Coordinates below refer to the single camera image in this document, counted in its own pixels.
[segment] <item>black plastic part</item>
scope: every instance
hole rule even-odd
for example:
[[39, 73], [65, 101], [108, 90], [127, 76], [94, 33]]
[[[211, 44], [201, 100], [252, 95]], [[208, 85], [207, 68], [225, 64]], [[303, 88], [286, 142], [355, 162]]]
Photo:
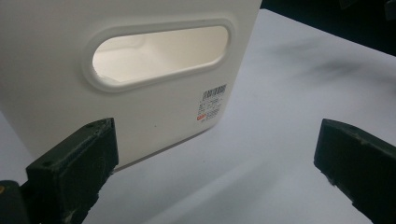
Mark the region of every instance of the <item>black plastic part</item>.
[[314, 164], [374, 223], [396, 223], [396, 147], [324, 119]]
[[26, 168], [22, 189], [32, 223], [81, 223], [118, 163], [113, 119], [87, 124], [67, 137]]
[[388, 21], [396, 20], [396, 1], [390, 0], [385, 4], [385, 14]]
[[0, 181], [0, 223], [30, 223], [20, 192], [20, 186], [15, 181]]

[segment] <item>white plastic box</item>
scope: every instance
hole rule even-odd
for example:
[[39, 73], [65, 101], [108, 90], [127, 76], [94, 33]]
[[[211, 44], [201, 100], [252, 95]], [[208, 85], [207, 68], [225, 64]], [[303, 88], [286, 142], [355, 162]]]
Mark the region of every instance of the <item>white plastic box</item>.
[[119, 168], [218, 122], [261, 0], [0, 2], [0, 108], [37, 157], [113, 117]]

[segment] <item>barcode label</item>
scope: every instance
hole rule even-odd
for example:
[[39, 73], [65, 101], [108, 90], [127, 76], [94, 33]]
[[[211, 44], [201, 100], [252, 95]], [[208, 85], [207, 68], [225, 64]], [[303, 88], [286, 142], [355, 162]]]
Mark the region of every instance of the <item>barcode label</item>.
[[218, 94], [224, 93], [226, 86], [227, 85], [223, 85], [223, 86], [217, 87], [213, 90], [204, 92], [204, 96], [203, 96], [202, 100], [204, 101], [205, 99], [207, 99], [209, 97], [214, 97]]
[[204, 92], [199, 104], [197, 120], [205, 122], [213, 119], [219, 113], [226, 86], [222, 85]]

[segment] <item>white surface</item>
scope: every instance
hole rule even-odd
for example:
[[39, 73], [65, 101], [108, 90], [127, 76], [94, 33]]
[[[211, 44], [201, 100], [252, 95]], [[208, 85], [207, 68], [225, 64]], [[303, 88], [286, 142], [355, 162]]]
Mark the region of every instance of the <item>white surface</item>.
[[[118, 167], [145, 158], [219, 121], [260, 3], [261, 0], [70, 0], [45, 4], [0, 1], [0, 110], [36, 157], [81, 124], [114, 118]], [[225, 30], [208, 28], [199, 36], [195, 33], [199, 29], [183, 31], [180, 38], [194, 35], [183, 42], [169, 41], [169, 34], [174, 33], [165, 33], [214, 26]], [[204, 55], [200, 50], [214, 49], [196, 43], [197, 39], [207, 41], [208, 31], [222, 34], [222, 38], [210, 41], [216, 44], [223, 40], [226, 48], [215, 50], [220, 51], [219, 57], [212, 55], [210, 62], [205, 62], [191, 55]], [[122, 82], [96, 75], [92, 58], [104, 41], [157, 32], [162, 33], [151, 35], [138, 53], [140, 68], [159, 69], [160, 60], [173, 69], [161, 68], [164, 74], [145, 74]], [[131, 61], [136, 59], [134, 53], [127, 55]], [[183, 65], [171, 65], [164, 58]], [[157, 62], [144, 65], [148, 59]], [[189, 62], [192, 59], [202, 64], [193, 66]], [[134, 75], [137, 71], [128, 72]], [[219, 99], [221, 105], [207, 109], [207, 116], [198, 119], [205, 92], [223, 85], [227, 88]]]
[[[323, 118], [396, 145], [394, 71], [392, 56], [261, 11], [220, 123], [111, 176], [84, 223], [371, 223], [313, 158]], [[30, 159], [0, 122], [0, 178], [23, 180]]]

